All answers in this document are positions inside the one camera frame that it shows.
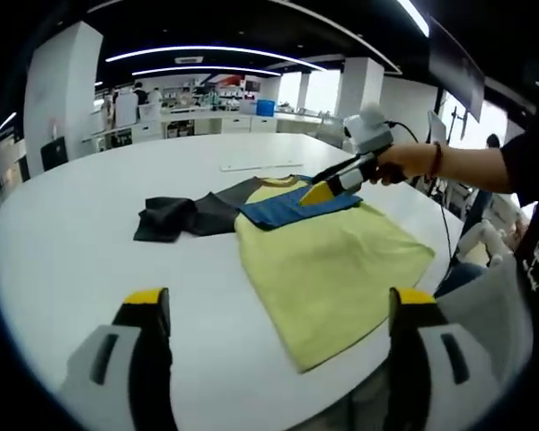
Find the ceiling light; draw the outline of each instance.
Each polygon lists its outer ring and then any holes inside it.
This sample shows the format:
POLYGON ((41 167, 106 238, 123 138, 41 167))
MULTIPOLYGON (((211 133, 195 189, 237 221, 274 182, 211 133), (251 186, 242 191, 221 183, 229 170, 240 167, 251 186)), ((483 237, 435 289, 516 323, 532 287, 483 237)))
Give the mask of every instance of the ceiling light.
POLYGON ((283 7, 288 7, 290 9, 294 9, 295 11, 298 11, 298 12, 303 13, 305 15, 311 16, 313 19, 315 19, 317 21, 324 22, 325 24, 327 24, 330 27, 336 29, 337 31, 340 31, 343 34, 345 34, 346 36, 352 38, 353 40, 356 40, 360 45, 363 45, 368 50, 372 51, 374 54, 379 56, 398 75, 403 75, 402 71, 399 70, 399 68, 397 68, 397 66, 395 66, 395 64, 392 62, 392 60, 387 58, 387 56, 384 56, 384 54, 379 49, 376 49, 376 47, 374 47, 372 44, 370 44, 366 40, 364 40, 363 35, 358 36, 354 32, 349 31, 348 29, 346 29, 345 27, 339 25, 335 21, 332 21, 332 20, 330 20, 329 18, 326 18, 323 15, 320 15, 320 14, 314 12, 314 11, 311 11, 310 9, 307 9, 306 7, 300 6, 299 4, 295 4, 295 3, 293 3, 293 2, 291 2, 289 0, 268 0, 268 1, 270 1, 272 3, 275 3, 275 4, 279 4, 279 5, 283 6, 283 7))
POLYGON ((123 0, 108 0, 107 2, 104 2, 103 0, 101 2, 89 2, 89 3, 100 3, 100 4, 97 4, 96 6, 88 9, 88 13, 92 13, 94 11, 98 11, 100 9, 102 9, 103 7, 107 7, 107 6, 110 6, 112 4, 115 4, 115 3, 119 3, 123 0))
POLYGON ((177 67, 164 67, 162 69, 150 69, 142 70, 140 72, 132 73, 132 76, 157 74, 160 72, 175 72, 178 70, 235 70, 238 72, 250 72, 253 74, 265 74, 272 76, 281 76, 276 72, 270 72, 269 70, 250 69, 248 67, 232 67, 232 66, 177 66, 177 67))
POLYGON ((426 38, 429 37, 429 24, 423 19, 420 11, 418 11, 411 0, 397 0, 399 4, 405 9, 405 12, 409 14, 412 20, 415 21, 417 26, 420 28, 421 32, 425 35, 426 38))
POLYGON ((230 52, 242 52, 244 54, 255 54, 257 56, 273 57, 279 58, 280 60, 290 61, 292 63, 297 63, 302 66, 311 67, 315 70, 326 70, 323 67, 307 63, 303 60, 298 60, 296 58, 281 56, 280 54, 273 54, 271 52, 259 51, 257 49, 247 49, 247 48, 232 48, 232 47, 216 47, 216 46, 187 46, 187 47, 163 47, 163 48, 151 48, 143 49, 141 51, 128 52, 127 54, 121 54, 119 56, 106 58, 106 63, 111 63, 112 61, 121 60, 122 58, 129 58, 135 56, 143 56, 144 54, 154 54, 155 52, 167 52, 167 51, 187 51, 187 50, 203 50, 203 51, 230 51, 230 52))
POLYGON ((4 123, 2 123, 2 124, 0 125, 0 130, 2 130, 6 124, 8 124, 10 121, 12 121, 12 119, 13 119, 15 116, 16 116, 16 112, 13 112, 12 114, 10 114, 10 116, 9 116, 7 119, 4 120, 4 123))

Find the yellow t-shirt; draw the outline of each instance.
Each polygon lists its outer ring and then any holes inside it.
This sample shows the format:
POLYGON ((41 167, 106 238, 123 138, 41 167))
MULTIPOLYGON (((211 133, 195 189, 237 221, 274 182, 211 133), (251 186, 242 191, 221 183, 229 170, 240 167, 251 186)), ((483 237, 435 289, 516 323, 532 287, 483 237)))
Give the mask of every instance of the yellow t-shirt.
MULTIPOLYGON (((248 203, 304 185, 262 187, 248 203)), ((300 372, 377 327, 389 288, 415 286, 435 255, 365 203, 268 232, 239 215, 235 230, 243 268, 300 372)))

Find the computer monitor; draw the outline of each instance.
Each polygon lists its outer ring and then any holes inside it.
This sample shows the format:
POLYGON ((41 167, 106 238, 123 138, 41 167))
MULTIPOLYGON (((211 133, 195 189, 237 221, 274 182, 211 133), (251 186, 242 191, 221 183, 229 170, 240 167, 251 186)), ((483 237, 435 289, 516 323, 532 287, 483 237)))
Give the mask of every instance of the computer monitor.
POLYGON ((245 82, 245 91, 246 92, 260 92, 261 85, 256 81, 246 81, 245 82))
POLYGON ((44 145, 40 149, 40 155, 42 156, 42 166, 45 172, 67 163, 66 140, 63 137, 59 137, 49 144, 44 145))
POLYGON ((432 110, 428 112, 429 142, 447 142, 447 128, 441 118, 432 110))
POLYGON ((482 114, 485 75, 461 44, 429 18, 429 71, 477 121, 482 114))

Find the wrist bracelet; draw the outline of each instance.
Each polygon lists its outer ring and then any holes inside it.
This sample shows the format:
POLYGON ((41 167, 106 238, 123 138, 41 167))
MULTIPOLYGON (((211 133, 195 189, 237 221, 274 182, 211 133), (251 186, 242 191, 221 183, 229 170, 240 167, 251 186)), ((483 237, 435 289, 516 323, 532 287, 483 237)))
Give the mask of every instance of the wrist bracelet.
POLYGON ((429 171, 428 178, 433 179, 441 169, 441 161, 443 160, 443 149, 439 142, 434 142, 433 145, 436 147, 435 158, 431 164, 431 170, 429 171))

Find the black t-shirt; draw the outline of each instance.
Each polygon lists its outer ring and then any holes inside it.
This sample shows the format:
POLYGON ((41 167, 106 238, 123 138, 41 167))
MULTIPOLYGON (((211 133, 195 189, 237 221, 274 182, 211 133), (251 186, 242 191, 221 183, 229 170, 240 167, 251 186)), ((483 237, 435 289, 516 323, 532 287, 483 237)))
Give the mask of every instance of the black t-shirt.
POLYGON ((137 94, 138 105, 145 105, 147 103, 147 92, 138 88, 137 90, 134 90, 134 93, 137 94))
POLYGON ((539 120, 507 143, 501 152, 520 204, 526 206, 538 201, 526 235, 515 252, 520 285, 533 323, 533 353, 508 408, 511 416, 531 426, 539 420, 539 120))

